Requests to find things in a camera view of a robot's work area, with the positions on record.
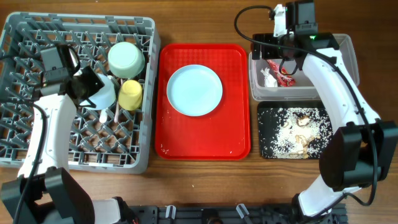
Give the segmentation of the light green bowl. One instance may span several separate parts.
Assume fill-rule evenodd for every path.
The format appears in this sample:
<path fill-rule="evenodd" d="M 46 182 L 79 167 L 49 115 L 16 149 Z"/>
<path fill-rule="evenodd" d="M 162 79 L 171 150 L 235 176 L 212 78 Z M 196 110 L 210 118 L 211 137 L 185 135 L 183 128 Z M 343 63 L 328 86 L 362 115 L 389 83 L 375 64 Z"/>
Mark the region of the light green bowl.
<path fill-rule="evenodd" d="M 110 107 L 116 100 L 113 82 L 103 74 L 98 73 L 98 76 L 103 82 L 104 87 L 88 98 L 92 103 L 95 104 L 95 107 L 90 107 L 90 103 L 87 100 L 80 103 L 80 106 L 89 110 L 106 109 Z"/>

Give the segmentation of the white napkin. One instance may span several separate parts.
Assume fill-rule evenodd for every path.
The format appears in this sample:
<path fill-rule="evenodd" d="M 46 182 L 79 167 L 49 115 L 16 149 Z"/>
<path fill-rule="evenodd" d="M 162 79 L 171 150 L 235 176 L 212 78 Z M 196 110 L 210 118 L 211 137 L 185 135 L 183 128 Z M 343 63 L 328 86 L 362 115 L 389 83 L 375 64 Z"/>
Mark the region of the white napkin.
<path fill-rule="evenodd" d="M 271 75 L 269 68 L 261 69 L 261 73 L 264 76 L 264 86 L 268 88 L 278 87 L 277 80 Z"/>

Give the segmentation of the red candy wrapper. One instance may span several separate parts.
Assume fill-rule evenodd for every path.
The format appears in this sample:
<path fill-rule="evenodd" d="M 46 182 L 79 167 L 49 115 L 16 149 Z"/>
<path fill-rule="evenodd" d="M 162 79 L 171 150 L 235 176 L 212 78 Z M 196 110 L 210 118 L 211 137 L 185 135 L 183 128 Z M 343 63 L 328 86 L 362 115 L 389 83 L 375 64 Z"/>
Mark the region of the red candy wrapper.
<path fill-rule="evenodd" d="M 281 87 L 290 87 L 295 85 L 296 81 L 290 75 L 287 74 L 287 71 L 284 67 L 280 67 L 280 65 L 273 60 L 267 60 L 271 70 L 276 75 L 277 83 Z"/>

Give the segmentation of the white plastic spoon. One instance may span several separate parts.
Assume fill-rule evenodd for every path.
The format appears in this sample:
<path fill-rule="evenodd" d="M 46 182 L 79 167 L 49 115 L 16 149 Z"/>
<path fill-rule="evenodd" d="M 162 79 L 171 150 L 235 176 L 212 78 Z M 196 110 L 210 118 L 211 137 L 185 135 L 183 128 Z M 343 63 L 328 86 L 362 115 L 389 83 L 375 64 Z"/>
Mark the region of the white plastic spoon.
<path fill-rule="evenodd" d="M 106 112 L 106 109 L 101 110 L 101 113 L 99 115 L 99 121 L 100 123 L 105 123 L 107 122 L 108 119 L 108 114 Z"/>

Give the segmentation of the yellow plastic cup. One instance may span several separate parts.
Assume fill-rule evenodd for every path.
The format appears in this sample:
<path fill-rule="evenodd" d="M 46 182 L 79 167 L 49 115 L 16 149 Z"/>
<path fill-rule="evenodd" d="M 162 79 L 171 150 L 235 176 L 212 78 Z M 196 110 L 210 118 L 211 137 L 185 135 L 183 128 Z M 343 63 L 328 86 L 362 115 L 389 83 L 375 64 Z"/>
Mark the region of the yellow plastic cup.
<path fill-rule="evenodd" d="M 141 84 L 135 80 L 127 80 L 122 84 L 119 91 L 118 103 L 121 108 L 134 111 L 142 104 L 143 89 Z"/>

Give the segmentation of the green bowl with food scraps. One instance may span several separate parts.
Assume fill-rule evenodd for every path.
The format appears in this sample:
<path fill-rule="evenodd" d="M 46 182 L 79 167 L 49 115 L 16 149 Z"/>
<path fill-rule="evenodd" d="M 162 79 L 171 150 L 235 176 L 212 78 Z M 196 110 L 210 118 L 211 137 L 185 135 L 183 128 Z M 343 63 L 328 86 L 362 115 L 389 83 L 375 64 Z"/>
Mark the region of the green bowl with food scraps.
<path fill-rule="evenodd" d="M 142 51 L 130 42 L 119 42 L 108 52 L 109 69 L 119 78 L 134 78 L 145 67 Z"/>

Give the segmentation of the white plastic fork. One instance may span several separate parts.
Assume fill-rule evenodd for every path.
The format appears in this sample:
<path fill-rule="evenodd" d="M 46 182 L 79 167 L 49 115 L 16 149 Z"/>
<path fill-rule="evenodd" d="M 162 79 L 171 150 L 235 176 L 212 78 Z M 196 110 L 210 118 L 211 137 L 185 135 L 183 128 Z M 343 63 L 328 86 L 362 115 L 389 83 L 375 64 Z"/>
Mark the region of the white plastic fork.
<path fill-rule="evenodd" d="M 114 123 L 119 122 L 119 103 L 116 103 L 115 114 L 114 114 Z"/>

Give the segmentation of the light blue plate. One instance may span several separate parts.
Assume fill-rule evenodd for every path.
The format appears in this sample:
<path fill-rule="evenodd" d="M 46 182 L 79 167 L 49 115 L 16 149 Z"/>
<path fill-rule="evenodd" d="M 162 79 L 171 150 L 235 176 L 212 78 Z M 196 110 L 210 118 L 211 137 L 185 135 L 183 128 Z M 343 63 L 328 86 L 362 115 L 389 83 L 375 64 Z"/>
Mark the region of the light blue plate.
<path fill-rule="evenodd" d="M 166 89 L 171 106 L 186 116 L 212 112 L 223 96 L 220 77 L 204 65 L 186 65 L 169 78 Z"/>

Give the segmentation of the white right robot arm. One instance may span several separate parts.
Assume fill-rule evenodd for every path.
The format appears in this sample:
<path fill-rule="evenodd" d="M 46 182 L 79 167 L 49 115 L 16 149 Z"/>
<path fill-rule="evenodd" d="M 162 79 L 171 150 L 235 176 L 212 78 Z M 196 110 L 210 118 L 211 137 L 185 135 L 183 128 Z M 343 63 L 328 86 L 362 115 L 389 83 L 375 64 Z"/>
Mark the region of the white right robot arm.
<path fill-rule="evenodd" d="M 372 204 L 397 145 L 395 122 L 382 121 L 363 99 L 331 33 L 285 34 L 261 45 L 275 58 L 296 61 L 316 88 L 333 129 L 319 158 L 320 175 L 293 197 L 289 218 L 299 223 L 318 220 L 346 197 L 362 206 Z"/>

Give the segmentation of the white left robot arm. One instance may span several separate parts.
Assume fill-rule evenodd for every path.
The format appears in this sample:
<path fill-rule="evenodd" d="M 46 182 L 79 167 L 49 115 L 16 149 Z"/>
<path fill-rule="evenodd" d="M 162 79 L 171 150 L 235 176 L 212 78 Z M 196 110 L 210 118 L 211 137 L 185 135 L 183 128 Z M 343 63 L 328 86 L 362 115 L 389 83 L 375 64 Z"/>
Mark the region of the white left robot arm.
<path fill-rule="evenodd" d="M 41 51 L 44 73 L 31 99 L 34 126 L 17 179 L 1 187 L 14 223 L 124 223 L 134 217 L 119 197 L 92 200 L 68 171 L 70 131 L 80 101 L 104 86 L 91 67 L 81 68 L 69 45 Z"/>

